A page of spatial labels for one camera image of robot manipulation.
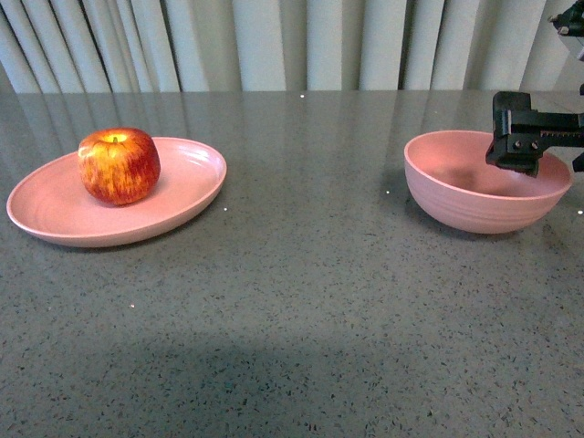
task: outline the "gray speckled countertop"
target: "gray speckled countertop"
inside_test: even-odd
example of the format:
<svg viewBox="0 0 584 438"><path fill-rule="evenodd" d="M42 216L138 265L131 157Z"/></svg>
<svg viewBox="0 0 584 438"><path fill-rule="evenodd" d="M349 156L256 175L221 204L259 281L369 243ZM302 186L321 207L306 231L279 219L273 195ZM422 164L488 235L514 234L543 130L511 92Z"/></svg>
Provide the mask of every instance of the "gray speckled countertop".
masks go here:
<svg viewBox="0 0 584 438"><path fill-rule="evenodd" d="M0 436L582 436L583 177L497 236L405 183L405 143L490 130L492 96L0 96L4 201L109 126L229 166L207 210L138 244L66 248L2 215Z"/></svg>

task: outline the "apple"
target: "apple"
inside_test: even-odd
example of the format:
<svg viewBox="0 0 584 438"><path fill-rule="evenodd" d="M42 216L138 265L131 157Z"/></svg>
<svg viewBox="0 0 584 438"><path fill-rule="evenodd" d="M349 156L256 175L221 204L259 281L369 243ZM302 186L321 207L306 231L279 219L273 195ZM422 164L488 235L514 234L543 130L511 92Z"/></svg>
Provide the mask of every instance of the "apple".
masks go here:
<svg viewBox="0 0 584 438"><path fill-rule="evenodd" d="M103 203L124 205L144 198L161 174L152 137L136 128L91 133L78 147L78 167L87 191Z"/></svg>

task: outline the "granite surface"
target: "granite surface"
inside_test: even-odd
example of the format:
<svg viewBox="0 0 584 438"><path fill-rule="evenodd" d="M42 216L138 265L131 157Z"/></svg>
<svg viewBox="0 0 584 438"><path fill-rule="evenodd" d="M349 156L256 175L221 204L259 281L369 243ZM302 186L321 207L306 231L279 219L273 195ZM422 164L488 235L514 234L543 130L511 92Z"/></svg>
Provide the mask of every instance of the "granite surface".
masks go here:
<svg viewBox="0 0 584 438"><path fill-rule="evenodd" d="M508 235L437 223L405 182L408 140L491 130L492 96L0 96L4 202L111 126L228 164L202 214L137 244L1 215L0 436L584 435L583 177Z"/></svg>

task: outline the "pink plate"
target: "pink plate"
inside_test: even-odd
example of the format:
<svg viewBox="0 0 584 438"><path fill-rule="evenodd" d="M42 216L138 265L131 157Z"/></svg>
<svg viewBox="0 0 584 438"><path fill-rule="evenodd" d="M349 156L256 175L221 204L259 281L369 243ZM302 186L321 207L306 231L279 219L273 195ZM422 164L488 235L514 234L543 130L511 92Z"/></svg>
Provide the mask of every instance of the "pink plate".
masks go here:
<svg viewBox="0 0 584 438"><path fill-rule="evenodd" d="M197 141L153 139L162 171L154 191L141 201L114 207L93 198L73 152L21 181L8 197L8 216L38 238L83 247L138 242L184 224L219 193L227 164L218 151Z"/></svg>

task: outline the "pink bowl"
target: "pink bowl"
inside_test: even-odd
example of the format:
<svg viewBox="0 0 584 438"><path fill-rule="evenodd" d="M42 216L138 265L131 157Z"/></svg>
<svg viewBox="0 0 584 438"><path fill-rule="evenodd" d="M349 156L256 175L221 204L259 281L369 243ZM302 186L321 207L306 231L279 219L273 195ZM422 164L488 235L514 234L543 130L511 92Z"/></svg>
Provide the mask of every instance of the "pink bowl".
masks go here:
<svg viewBox="0 0 584 438"><path fill-rule="evenodd" d="M406 180L427 214L471 233L508 233L546 215L572 185L568 166L547 152L537 178L486 164L492 139L489 132L443 130L408 142Z"/></svg>

